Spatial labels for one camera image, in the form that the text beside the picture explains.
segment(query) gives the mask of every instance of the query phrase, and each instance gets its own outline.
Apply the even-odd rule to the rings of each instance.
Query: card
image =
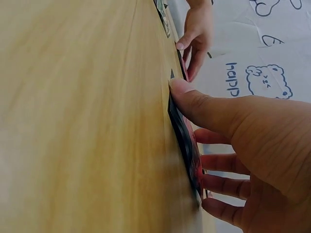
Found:
[[[173,70],[171,71],[171,78],[174,78]],[[203,198],[203,188],[201,185],[203,174],[199,149],[195,141],[190,121],[178,110],[171,94],[168,112],[183,156],[193,194],[198,203],[200,203],[200,199]]]
[[[167,38],[169,38],[170,35],[171,35],[171,29],[170,29],[169,20],[166,17],[166,14],[165,14],[166,7],[163,4],[162,0],[154,0],[154,2],[155,2],[155,6],[157,8],[157,12],[158,12],[158,14],[160,16],[163,28],[165,30],[166,36],[167,36]]]
[[[183,78],[184,80],[186,80],[187,82],[189,82],[189,77],[188,77],[188,73],[187,73],[187,68],[186,68],[186,64],[184,59],[181,56],[181,53],[179,50],[177,50],[177,55],[178,55],[178,60],[180,63],[180,67],[181,67],[181,72],[183,74]]]

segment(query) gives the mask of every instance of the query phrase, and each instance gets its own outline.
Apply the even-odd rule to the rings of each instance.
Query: light wood panel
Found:
[[[153,0],[0,1],[0,232],[201,232]]]

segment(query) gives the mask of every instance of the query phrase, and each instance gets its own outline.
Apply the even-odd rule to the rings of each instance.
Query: human hand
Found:
[[[188,67],[190,81],[197,75],[211,46],[213,34],[212,20],[212,4],[210,0],[190,6],[185,21],[185,34],[176,44],[178,50],[184,50],[183,59],[185,62],[192,50]]]
[[[235,154],[203,155],[202,166],[250,175],[203,175],[203,188],[246,200],[236,207],[213,198],[202,207],[245,233],[311,231],[311,104],[248,96],[203,95],[182,79],[170,82],[180,111],[196,125],[197,142],[231,144]]]

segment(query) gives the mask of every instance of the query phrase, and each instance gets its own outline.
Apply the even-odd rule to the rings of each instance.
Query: wooden surface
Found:
[[[0,232],[196,233],[153,0],[0,1]]]

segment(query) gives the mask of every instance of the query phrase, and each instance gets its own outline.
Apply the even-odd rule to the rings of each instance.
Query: bear illustration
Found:
[[[280,0],[249,0],[254,2],[255,12],[258,16],[267,17],[271,14],[272,9],[280,3]],[[301,0],[289,0],[294,9],[300,10],[302,8]]]
[[[283,68],[277,65],[249,66],[246,69],[248,89],[252,95],[288,100],[293,96],[287,86]]]

